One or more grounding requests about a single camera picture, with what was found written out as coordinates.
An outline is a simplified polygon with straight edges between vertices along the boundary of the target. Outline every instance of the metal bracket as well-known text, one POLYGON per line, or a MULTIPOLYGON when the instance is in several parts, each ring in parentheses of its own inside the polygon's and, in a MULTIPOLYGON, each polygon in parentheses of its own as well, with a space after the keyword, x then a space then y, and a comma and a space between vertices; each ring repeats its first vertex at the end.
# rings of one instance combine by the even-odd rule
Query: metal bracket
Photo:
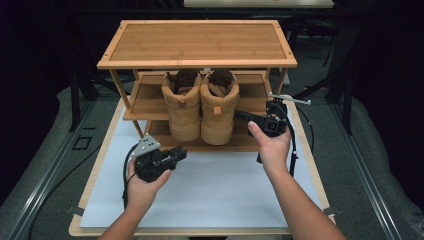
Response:
POLYGON ((335 215, 342 212, 342 210, 337 205, 334 207, 323 209, 322 211, 329 217, 334 217, 335 215))
POLYGON ((160 148, 160 143, 156 141, 150 134, 146 133, 140 143, 131 153, 131 157, 136 158, 153 150, 160 148))
POLYGON ((82 215, 84 214, 85 209, 80 208, 80 207, 75 207, 75 206, 70 206, 66 212, 72 215, 78 215, 80 217, 82 217, 82 215))
POLYGON ((302 103, 302 104, 306 104, 306 105, 311 105, 311 100, 308 100, 308 101, 297 100, 297 99, 290 97, 289 95, 285 95, 285 94, 275 95, 275 94, 272 94, 272 92, 269 92, 268 95, 270 97, 279 98, 279 99, 283 99, 283 100, 287 100, 287 101, 292 101, 292 102, 295 102, 295 103, 302 103))

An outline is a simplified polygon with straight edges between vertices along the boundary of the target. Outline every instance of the silver metal part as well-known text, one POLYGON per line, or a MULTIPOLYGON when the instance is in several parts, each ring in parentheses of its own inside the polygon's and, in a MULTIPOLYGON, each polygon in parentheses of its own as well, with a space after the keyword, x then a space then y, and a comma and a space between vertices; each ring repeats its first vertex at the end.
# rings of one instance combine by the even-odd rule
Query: silver metal part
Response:
POLYGON ((156 139, 154 139, 151 135, 146 134, 134 149, 134 152, 131 154, 131 156, 138 157, 158 148, 160 148, 160 143, 156 141, 156 139))
POLYGON ((287 101, 292 101, 292 102, 295 102, 295 103, 302 103, 302 104, 306 104, 306 105, 311 105, 311 100, 308 100, 308 101, 297 100, 297 99, 293 99, 289 95, 274 95, 274 94, 272 94, 272 92, 270 92, 269 96, 284 99, 284 100, 287 100, 287 101))

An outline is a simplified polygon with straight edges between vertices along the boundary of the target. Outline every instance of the shoe rack lower shelf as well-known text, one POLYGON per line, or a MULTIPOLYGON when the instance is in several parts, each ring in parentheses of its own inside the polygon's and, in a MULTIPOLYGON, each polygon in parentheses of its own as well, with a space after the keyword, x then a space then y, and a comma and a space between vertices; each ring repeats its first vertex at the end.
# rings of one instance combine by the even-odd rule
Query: shoe rack lower shelf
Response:
POLYGON ((247 123, 234 121, 233 135, 228 143, 224 145, 210 145, 202 140, 201 137, 188 142, 175 140, 169 131, 169 121, 153 120, 148 121, 146 133, 152 135, 163 149, 170 149, 176 146, 184 146, 191 152, 257 152, 259 146, 256 140, 249 136, 247 123))
MULTIPOLYGON (((258 115, 265 114, 265 102, 271 92, 266 72, 232 71, 240 88, 240 99, 237 110, 258 115)), ((145 133, 151 134, 162 144, 162 148, 169 149, 175 146, 184 146, 189 151, 258 151, 256 140, 248 135, 247 123, 234 121, 233 135, 230 142, 224 145, 210 145, 200 137, 189 142, 175 140, 169 131, 168 109, 161 90, 165 71, 139 72, 129 98, 131 108, 124 113, 124 120, 147 120, 145 133)))

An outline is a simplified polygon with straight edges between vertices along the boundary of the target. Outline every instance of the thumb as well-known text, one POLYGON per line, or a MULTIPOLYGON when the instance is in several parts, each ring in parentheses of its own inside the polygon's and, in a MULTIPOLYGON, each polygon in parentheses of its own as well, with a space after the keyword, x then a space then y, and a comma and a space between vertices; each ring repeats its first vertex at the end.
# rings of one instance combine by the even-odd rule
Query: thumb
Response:
POLYGON ((160 189, 163 185, 165 185, 165 183, 168 181, 170 176, 171 176, 171 170, 168 169, 165 172, 163 172, 162 175, 160 175, 158 179, 156 179, 153 182, 156 189, 160 189))
POLYGON ((253 121, 250 121, 247 126, 249 127, 249 131, 252 133, 259 146, 265 145, 268 136, 259 128, 259 126, 253 121))

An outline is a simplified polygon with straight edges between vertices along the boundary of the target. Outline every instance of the tan boot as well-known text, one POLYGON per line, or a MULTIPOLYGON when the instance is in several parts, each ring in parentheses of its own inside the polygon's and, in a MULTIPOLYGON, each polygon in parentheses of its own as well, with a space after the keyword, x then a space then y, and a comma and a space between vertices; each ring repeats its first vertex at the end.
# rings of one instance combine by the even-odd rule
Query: tan boot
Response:
POLYGON ((175 140, 185 142, 200 136, 200 84, 195 69, 183 69, 175 76, 165 74, 162 93, 168 106, 169 129, 175 140))
POLYGON ((200 95, 202 139, 212 145, 228 143, 233 133, 234 110, 239 99, 237 79, 230 71, 217 69, 203 78, 200 95))

